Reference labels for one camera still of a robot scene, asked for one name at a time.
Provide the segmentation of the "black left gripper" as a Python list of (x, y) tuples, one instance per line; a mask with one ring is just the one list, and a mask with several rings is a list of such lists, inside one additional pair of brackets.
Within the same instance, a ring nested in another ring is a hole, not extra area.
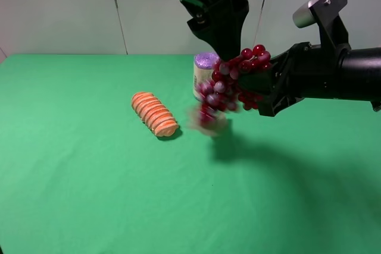
[(179, 0), (191, 15), (191, 32), (209, 44), (220, 59), (233, 59), (241, 50), (248, 0)]

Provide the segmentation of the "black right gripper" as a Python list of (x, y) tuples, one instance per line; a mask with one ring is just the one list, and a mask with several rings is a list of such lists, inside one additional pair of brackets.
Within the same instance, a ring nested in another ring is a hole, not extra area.
[(241, 76), (238, 86), (257, 96), (258, 112), (265, 117), (305, 98), (342, 99), (341, 68), (349, 51), (348, 45), (330, 52), (321, 45), (297, 43), (272, 58), (268, 70)]

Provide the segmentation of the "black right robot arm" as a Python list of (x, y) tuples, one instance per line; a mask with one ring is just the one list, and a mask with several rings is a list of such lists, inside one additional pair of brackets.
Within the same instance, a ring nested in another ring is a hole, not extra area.
[(241, 76), (239, 87), (259, 96), (258, 112), (274, 117), (305, 98), (370, 102), (380, 111), (380, 48), (330, 53), (297, 43), (270, 60), (270, 67)]

